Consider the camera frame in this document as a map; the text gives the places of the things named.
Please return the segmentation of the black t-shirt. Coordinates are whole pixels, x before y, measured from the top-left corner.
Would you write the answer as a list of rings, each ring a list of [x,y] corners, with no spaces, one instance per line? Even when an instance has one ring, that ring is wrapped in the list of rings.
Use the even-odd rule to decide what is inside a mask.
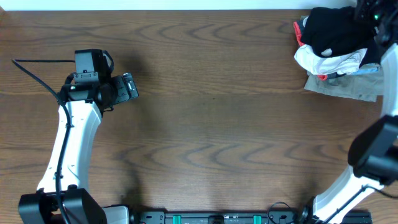
[[[376,20],[355,19],[354,13],[353,7],[313,8],[300,41],[311,46],[314,54],[321,58],[343,56],[366,49],[361,65],[379,63],[382,52],[374,40]]]

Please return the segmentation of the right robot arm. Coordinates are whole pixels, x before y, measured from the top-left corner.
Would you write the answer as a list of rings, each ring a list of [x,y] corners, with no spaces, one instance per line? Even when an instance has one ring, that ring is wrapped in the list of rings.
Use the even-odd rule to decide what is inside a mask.
[[[377,26],[384,91],[381,117],[356,137],[348,166],[322,194],[311,199],[296,223],[372,223],[371,214],[354,207],[397,180],[397,1],[358,1],[355,18]]]

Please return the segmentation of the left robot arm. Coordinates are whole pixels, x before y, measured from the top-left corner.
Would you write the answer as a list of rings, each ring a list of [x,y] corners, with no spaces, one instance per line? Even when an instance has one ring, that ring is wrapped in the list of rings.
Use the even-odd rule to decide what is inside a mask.
[[[21,196],[24,223],[129,223],[125,205],[101,207],[89,193],[90,158],[103,115],[139,96],[130,73],[112,76],[114,61],[100,49],[75,51],[75,72],[59,92],[58,131],[52,155],[33,194]]]

